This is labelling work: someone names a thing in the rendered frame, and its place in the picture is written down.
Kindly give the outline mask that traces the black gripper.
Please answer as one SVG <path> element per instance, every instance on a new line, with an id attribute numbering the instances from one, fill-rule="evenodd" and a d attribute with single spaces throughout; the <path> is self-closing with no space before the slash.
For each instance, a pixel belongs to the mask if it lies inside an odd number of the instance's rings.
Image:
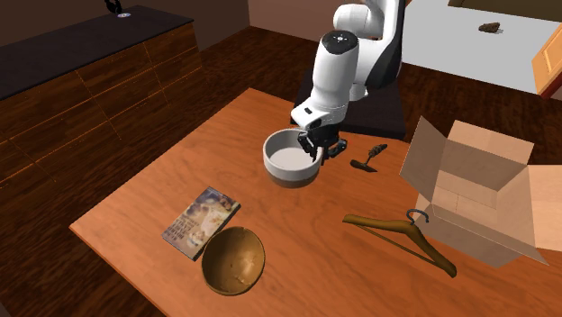
<path id="1" fill-rule="evenodd" d="M 348 142 L 340 139 L 340 124 L 327 124 L 310 129 L 308 132 L 300 132 L 297 141 L 312 160 L 318 157 L 318 148 L 323 149 L 323 161 L 337 157 L 344 151 Z"/>

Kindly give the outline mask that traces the white bowl with brown base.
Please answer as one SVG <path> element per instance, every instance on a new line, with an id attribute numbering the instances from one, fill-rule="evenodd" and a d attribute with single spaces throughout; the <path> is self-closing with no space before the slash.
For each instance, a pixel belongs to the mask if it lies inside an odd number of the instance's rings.
<path id="1" fill-rule="evenodd" d="M 297 140 L 301 130 L 283 129 L 270 134 L 263 144 L 263 162 L 270 178 L 289 188 L 307 186 L 319 174 L 323 149 L 316 158 L 305 152 Z"/>

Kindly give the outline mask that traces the small dark hand tool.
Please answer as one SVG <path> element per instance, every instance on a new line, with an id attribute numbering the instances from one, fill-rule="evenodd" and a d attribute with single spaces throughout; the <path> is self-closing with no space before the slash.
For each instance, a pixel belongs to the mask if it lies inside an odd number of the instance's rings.
<path id="1" fill-rule="evenodd" d="M 366 172 L 368 172 L 368 173 L 376 172 L 376 169 L 373 168 L 373 167 L 370 167 L 370 166 L 368 165 L 368 162 L 370 161 L 370 159 L 372 159 L 372 158 L 374 158 L 375 156 L 377 156 L 378 154 L 380 154 L 380 153 L 381 153 L 383 150 L 385 150 L 386 148 L 387 148 L 387 144 L 379 144 L 379 145 L 376 145 L 376 146 L 374 146 L 372 149 L 370 149 L 370 150 L 368 151 L 368 157 L 367 157 L 367 160 L 366 160 L 365 162 L 360 162 L 360 161 L 357 161 L 357 160 L 355 160 L 355 159 L 352 159 L 352 160 L 350 161 L 350 165 L 351 165 L 352 167 L 354 167 L 354 168 L 364 170 L 364 171 L 366 171 Z"/>

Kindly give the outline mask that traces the dark robot stand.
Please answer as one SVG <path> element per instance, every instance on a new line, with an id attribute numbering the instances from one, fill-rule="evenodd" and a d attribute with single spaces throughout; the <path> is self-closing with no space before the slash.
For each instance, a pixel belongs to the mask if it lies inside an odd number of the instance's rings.
<path id="1" fill-rule="evenodd" d="M 346 117 L 340 124 L 345 132 L 403 140 L 406 135 L 398 82 L 378 90 L 368 89 L 368 95 L 349 102 Z"/>

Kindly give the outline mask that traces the orange wooden table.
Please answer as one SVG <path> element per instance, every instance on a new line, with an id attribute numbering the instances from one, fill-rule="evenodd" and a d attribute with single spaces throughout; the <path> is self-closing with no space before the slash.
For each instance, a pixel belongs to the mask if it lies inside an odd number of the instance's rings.
<path id="1" fill-rule="evenodd" d="M 395 220 L 415 206 L 399 172 L 406 143 L 388 140 L 375 172 L 350 165 L 377 137 L 349 146 L 308 186 L 283 188 L 267 175 L 262 146 L 288 124 L 292 104 L 249 89 L 76 220 L 71 228 L 170 317 L 562 317 L 562 253 L 517 258 L 494 269 L 444 244 L 450 277 L 392 232 L 346 224 L 348 213 Z M 207 187 L 240 202 L 234 226 L 254 231 L 266 252 L 259 281 L 223 296 L 199 262 L 162 232 Z"/>

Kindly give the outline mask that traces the brown wooden clothes hanger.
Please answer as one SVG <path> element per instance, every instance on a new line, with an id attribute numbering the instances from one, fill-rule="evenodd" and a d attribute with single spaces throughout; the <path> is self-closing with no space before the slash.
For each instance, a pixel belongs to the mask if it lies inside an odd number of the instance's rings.
<path id="1" fill-rule="evenodd" d="M 416 225 L 415 220 L 412 217 L 412 213 L 418 213 L 423 216 L 423 219 L 426 223 L 430 222 L 429 215 L 419 209 L 409 209 L 406 211 L 405 216 L 407 217 L 407 221 L 404 220 L 378 220 L 378 219 L 371 219 L 363 216 L 358 216 L 354 214 L 346 214 L 343 217 L 344 223 L 349 223 L 358 226 L 360 229 L 365 230 L 371 234 L 376 235 L 378 238 L 385 240 L 396 247 L 413 254 L 414 256 L 432 264 L 435 267 L 442 269 L 446 272 L 451 278 L 457 276 L 458 271 L 456 266 L 450 262 L 447 258 L 445 258 L 441 253 L 439 253 L 425 238 L 422 234 L 422 231 Z M 388 239 L 387 237 L 372 231 L 372 228 L 379 229 L 382 231 L 390 231 L 390 232 L 397 232 L 407 236 L 413 243 L 415 243 L 420 250 L 422 250 L 426 256 L 423 256 L 411 249 L 406 248 L 405 246 Z"/>

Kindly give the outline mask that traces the book with pictured cover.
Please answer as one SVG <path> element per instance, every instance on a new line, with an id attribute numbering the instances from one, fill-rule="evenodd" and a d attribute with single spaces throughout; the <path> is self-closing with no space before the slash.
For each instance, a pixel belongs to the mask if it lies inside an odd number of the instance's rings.
<path id="1" fill-rule="evenodd" d="M 241 204 L 208 186 L 161 234 L 171 246 L 193 261 L 204 252 L 210 238 L 220 231 Z"/>

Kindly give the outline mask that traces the brown wooden bowl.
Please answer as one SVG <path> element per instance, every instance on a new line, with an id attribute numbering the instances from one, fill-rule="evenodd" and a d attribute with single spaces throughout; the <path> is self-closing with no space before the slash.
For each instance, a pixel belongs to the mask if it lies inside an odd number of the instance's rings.
<path id="1" fill-rule="evenodd" d="M 230 227 L 207 243 L 202 272 L 205 283 L 217 294 L 244 294 L 260 279 L 266 252 L 259 237 L 244 227 Z"/>

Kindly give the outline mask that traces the open cardboard box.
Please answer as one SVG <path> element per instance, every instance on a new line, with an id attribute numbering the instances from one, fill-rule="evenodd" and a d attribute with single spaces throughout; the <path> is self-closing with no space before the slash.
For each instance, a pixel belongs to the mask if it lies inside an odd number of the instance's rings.
<path id="1" fill-rule="evenodd" d="M 532 165 L 533 145 L 456 121 L 421 118 L 401 177 L 418 192 L 421 232 L 489 266 L 562 252 L 562 165 Z"/>

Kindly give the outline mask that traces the white counter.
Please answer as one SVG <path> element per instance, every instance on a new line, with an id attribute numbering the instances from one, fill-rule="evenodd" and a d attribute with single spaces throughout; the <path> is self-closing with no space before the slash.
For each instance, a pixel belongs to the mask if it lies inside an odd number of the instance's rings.
<path id="1" fill-rule="evenodd" d="M 558 23 L 412 0 L 405 7 L 403 62 L 537 92 L 532 59 Z"/>

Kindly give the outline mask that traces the light wooden cabinet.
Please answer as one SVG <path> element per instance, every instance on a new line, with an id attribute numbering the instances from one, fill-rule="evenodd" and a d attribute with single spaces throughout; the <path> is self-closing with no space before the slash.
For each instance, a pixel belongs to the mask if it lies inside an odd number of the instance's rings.
<path id="1" fill-rule="evenodd" d="M 558 95 L 562 88 L 562 23 L 531 62 L 537 94 L 543 99 Z"/>

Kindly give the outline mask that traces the dark wooden chest of drawers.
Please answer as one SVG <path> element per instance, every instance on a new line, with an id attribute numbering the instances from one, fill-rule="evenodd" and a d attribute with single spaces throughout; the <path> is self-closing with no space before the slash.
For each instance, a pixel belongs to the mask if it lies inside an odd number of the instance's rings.
<path id="1" fill-rule="evenodd" d="M 192 19 L 141 5 L 0 47 L 0 190 L 144 147 L 202 80 Z"/>

